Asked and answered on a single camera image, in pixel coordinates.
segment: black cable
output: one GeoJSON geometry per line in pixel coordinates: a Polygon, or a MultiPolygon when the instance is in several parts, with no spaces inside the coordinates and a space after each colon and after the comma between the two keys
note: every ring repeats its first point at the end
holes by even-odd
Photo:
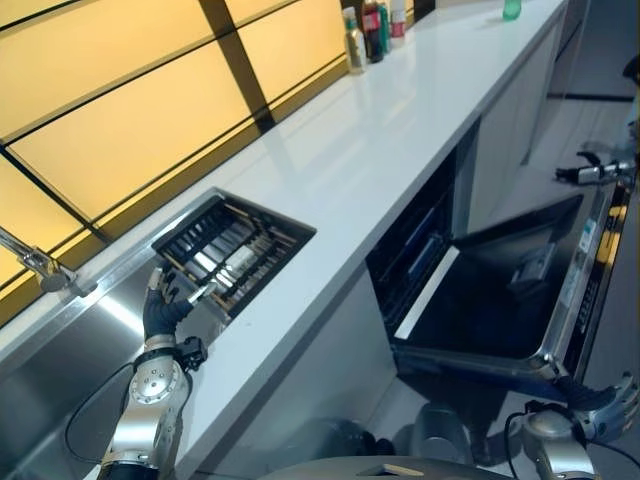
{"type": "Polygon", "coordinates": [[[511,469],[511,475],[515,480],[519,480],[518,474],[516,473],[516,469],[513,466],[513,460],[511,459],[511,445],[509,444],[509,429],[511,427],[511,422],[517,417],[524,417],[526,414],[522,412],[512,413],[507,417],[507,420],[504,422],[504,452],[507,457],[507,462],[509,462],[509,468],[511,469]]]}
{"type": "MultiPolygon", "coordinates": [[[[69,420],[67,421],[67,426],[64,429],[64,446],[67,449],[67,451],[71,454],[71,456],[75,459],[78,460],[79,462],[84,462],[84,463],[91,463],[93,465],[97,465],[99,464],[102,460],[101,459],[94,459],[94,458],[87,458],[87,457],[83,457],[82,455],[78,454],[73,447],[71,446],[71,442],[69,440],[69,431],[71,430],[71,427],[73,426],[73,422],[75,422],[76,418],[78,417],[78,415],[80,415],[80,413],[82,413],[82,411],[85,409],[85,407],[87,406],[87,404],[98,394],[100,393],[109,383],[111,383],[111,381],[117,377],[121,372],[124,371],[125,368],[127,367],[132,367],[133,363],[129,362],[129,363],[125,363],[124,365],[122,365],[121,367],[119,367],[115,372],[113,372],[111,375],[109,375],[107,377],[107,379],[102,382],[100,385],[98,385],[98,388],[96,388],[93,392],[91,392],[83,401],[82,403],[80,403],[80,405],[78,405],[76,407],[76,409],[73,411],[73,413],[71,414],[71,416],[69,417],[69,420]]],[[[121,408],[121,414],[122,414],[122,410],[124,407],[124,399],[126,397],[123,396],[123,399],[120,402],[120,408],[121,408]]]]}
{"type": "Polygon", "coordinates": [[[618,447],[614,447],[612,445],[607,445],[606,443],[600,443],[600,442],[589,442],[591,445],[597,445],[601,448],[606,448],[607,450],[611,450],[612,452],[616,452],[619,455],[622,455],[623,457],[625,457],[627,460],[629,460],[631,463],[633,463],[636,468],[638,468],[638,470],[640,470],[640,462],[638,460],[636,460],[635,458],[633,458],[631,456],[631,454],[625,452],[624,450],[618,448],[618,447]]]}

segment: dishwasher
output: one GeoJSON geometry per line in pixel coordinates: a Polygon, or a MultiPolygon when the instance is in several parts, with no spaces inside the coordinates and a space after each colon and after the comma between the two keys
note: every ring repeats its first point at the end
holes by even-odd
{"type": "Polygon", "coordinates": [[[582,382],[631,192],[583,188],[456,236],[455,176],[448,158],[367,256],[398,370],[558,398],[549,359],[582,382]]]}

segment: white bottle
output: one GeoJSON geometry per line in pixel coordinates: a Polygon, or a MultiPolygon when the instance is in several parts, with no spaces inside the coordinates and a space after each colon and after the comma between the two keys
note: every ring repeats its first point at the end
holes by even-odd
{"type": "Polygon", "coordinates": [[[404,0],[391,0],[391,45],[393,48],[404,45],[406,24],[407,11],[404,0]]]}

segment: yellow backlit wall panel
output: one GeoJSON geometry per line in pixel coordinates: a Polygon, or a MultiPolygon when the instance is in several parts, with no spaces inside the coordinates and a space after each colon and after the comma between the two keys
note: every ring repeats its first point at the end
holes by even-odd
{"type": "Polygon", "coordinates": [[[0,34],[0,138],[211,36],[197,0],[80,2],[7,30],[0,34]]]}
{"type": "MultiPolygon", "coordinates": [[[[49,250],[80,224],[0,157],[0,225],[29,245],[49,250]]],[[[0,247],[0,283],[23,267],[0,247]]]]}
{"type": "Polygon", "coordinates": [[[302,0],[239,33],[267,102],[344,51],[338,0],[302,0]]]}
{"type": "Polygon", "coordinates": [[[94,218],[248,116],[214,42],[37,130],[11,150],[94,218]]]}
{"type": "Polygon", "coordinates": [[[0,0],[0,26],[62,3],[61,0],[0,0]]]}
{"type": "Polygon", "coordinates": [[[227,0],[233,23],[238,25],[265,12],[278,8],[292,0],[227,0]]]}

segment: faucet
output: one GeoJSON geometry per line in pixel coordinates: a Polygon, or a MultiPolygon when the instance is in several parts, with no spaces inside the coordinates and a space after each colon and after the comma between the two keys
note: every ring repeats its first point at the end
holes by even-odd
{"type": "Polygon", "coordinates": [[[43,291],[57,292],[69,287],[73,293],[80,296],[89,293],[82,292],[75,285],[78,275],[73,270],[65,267],[38,247],[29,247],[2,227],[0,227],[0,245],[13,252],[22,265],[35,272],[38,284],[43,291]]]}

